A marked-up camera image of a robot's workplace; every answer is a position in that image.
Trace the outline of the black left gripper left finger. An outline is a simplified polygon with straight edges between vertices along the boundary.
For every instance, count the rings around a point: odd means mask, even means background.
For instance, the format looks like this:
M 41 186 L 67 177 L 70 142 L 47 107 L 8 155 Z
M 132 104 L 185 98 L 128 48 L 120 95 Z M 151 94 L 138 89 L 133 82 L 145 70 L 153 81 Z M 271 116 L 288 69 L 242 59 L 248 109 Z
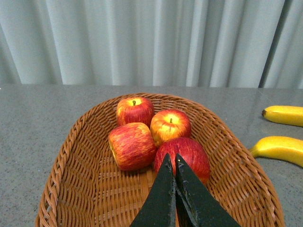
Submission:
M 142 208 L 132 227 L 174 227 L 176 225 L 176 183 L 169 154 L 166 154 Z

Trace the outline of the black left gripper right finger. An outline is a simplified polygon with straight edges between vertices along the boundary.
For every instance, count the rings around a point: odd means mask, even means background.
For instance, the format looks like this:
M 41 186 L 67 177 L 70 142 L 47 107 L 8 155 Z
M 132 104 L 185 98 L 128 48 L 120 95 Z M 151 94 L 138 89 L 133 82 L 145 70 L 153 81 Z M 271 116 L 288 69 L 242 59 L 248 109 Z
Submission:
M 176 206 L 180 227 L 238 227 L 238 222 L 201 183 L 180 154 L 176 154 Z

